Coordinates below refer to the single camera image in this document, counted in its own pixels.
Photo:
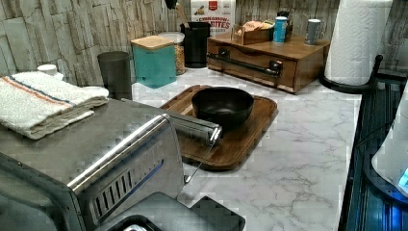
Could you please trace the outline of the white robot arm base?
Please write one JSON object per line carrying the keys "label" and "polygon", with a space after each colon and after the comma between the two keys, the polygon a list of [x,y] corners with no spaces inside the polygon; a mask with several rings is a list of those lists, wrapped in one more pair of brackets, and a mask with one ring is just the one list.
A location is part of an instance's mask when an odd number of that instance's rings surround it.
{"label": "white robot arm base", "polygon": [[370,158],[366,175],[388,197],[407,204],[408,92],[404,87],[392,126],[376,153]]}

